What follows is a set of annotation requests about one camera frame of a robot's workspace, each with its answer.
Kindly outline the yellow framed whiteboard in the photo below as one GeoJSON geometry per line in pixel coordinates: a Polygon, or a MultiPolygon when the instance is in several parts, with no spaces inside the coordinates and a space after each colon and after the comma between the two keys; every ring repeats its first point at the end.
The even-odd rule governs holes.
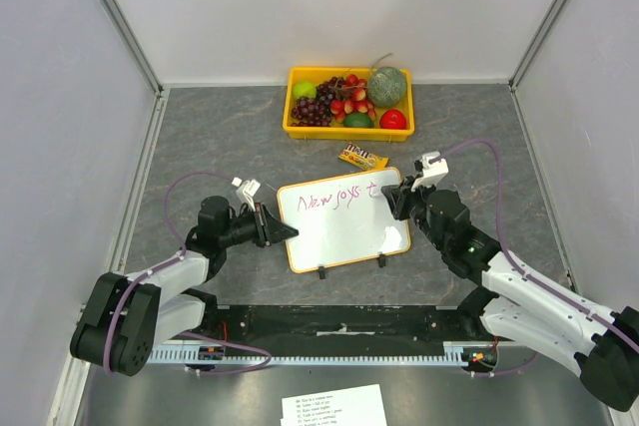
{"type": "Polygon", "coordinates": [[[396,168],[326,178],[278,190],[281,220],[299,231],[286,241],[291,271],[307,273],[408,251],[408,223],[395,220],[383,196],[401,181],[396,168]]]}

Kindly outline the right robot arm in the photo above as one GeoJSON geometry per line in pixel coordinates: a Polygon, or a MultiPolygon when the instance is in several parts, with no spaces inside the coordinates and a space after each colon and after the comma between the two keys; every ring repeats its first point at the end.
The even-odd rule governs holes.
{"type": "Polygon", "coordinates": [[[410,219],[455,275],[475,289],[460,304],[466,338],[513,340],[574,373],[597,400],[627,412],[638,399],[638,312],[617,312],[526,265],[474,226],[459,194],[414,177],[380,190],[392,216],[410,219]]]}

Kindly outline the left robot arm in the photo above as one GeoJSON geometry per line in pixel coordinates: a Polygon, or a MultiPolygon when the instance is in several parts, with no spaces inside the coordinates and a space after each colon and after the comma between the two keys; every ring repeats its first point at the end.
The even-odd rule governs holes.
{"type": "Polygon", "coordinates": [[[230,247],[267,247],[298,234],[260,203],[234,210],[224,197],[204,199],[196,225],[169,259],[97,279],[71,337],[71,356],[108,373],[133,376],[155,346],[184,331],[211,338],[220,324],[213,310],[217,302],[196,287],[218,274],[230,247]]]}

